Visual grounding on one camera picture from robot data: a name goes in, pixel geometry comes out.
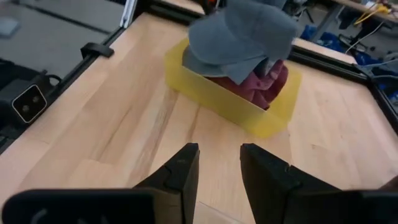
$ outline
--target wooden table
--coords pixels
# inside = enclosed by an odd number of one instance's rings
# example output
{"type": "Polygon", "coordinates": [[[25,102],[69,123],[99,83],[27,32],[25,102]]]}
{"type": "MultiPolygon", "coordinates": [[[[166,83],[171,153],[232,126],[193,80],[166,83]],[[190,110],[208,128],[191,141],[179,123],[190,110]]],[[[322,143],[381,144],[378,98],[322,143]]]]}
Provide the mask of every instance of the wooden table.
{"type": "MultiPolygon", "coordinates": [[[[0,202],[32,188],[132,187],[186,142],[199,143],[197,200],[254,223],[239,147],[254,142],[341,189],[398,174],[398,137],[363,86],[286,62],[303,75],[289,127],[268,139],[171,90],[165,52],[187,28],[143,14],[0,156],[0,202]]],[[[310,45],[318,52],[323,47],[310,45]]]]}
{"type": "MultiPolygon", "coordinates": [[[[336,2],[337,4],[335,4],[328,11],[328,14],[325,16],[325,18],[321,21],[320,25],[317,27],[317,30],[311,37],[312,42],[316,42],[322,36],[322,34],[329,27],[330,23],[335,20],[336,16],[338,16],[338,14],[341,12],[341,10],[344,7],[350,7],[350,8],[359,10],[361,12],[367,12],[369,10],[365,5],[356,3],[351,0],[332,0],[332,1],[336,2]]],[[[385,21],[390,21],[393,23],[398,22],[398,14],[392,15],[392,14],[383,14],[383,13],[377,12],[373,16],[379,17],[385,21]]]]}
{"type": "MultiPolygon", "coordinates": [[[[343,6],[347,6],[347,7],[356,9],[361,12],[367,12],[369,10],[369,8],[367,8],[365,5],[351,1],[351,0],[333,0],[333,1],[337,2],[338,4],[341,4],[343,6]]],[[[381,12],[377,12],[374,14],[374,16],[380,17],[387,21],[391,21],[391,22],[395,22],[395,23],[398,22],[398,15],[394,16],[392,14],[384,14],[381,12]]]]}

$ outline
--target gray cap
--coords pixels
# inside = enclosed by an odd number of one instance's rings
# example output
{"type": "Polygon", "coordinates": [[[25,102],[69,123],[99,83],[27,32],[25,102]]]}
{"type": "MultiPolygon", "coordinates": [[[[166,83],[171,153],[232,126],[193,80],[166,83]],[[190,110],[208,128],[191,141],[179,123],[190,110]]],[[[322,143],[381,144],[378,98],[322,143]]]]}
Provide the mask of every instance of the gray cap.
{"type": "Polygon", "coordinates": [[[239,63],[212,65],[197,59],[188,46],[182,55],[182,65],[204,77],[229,77],[236,84],[241,84],[265,56],[244,60],[239,63]]]}
{"type": "Polygon", "coordinates": [[[196,58],[213,65],[262,56],[270,60],[286,59],[297,23],[279,7],[261,2],[229,0],[220,12],[196,21],[188,33],[196,58]]]}

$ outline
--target black bracket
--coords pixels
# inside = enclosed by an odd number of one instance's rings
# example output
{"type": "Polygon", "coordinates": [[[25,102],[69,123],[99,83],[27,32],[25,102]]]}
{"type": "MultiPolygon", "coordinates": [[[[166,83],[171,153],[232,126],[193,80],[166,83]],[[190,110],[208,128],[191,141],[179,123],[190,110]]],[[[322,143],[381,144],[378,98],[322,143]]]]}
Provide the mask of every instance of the black bracket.
{"type": "Polygon", "coordinates": [[[89,42],[84,47],[80,49],[81,56],[85,58],[88,55],[104,56],[110,58],[114,54],[114,50],[102,45],[89,42]]]}

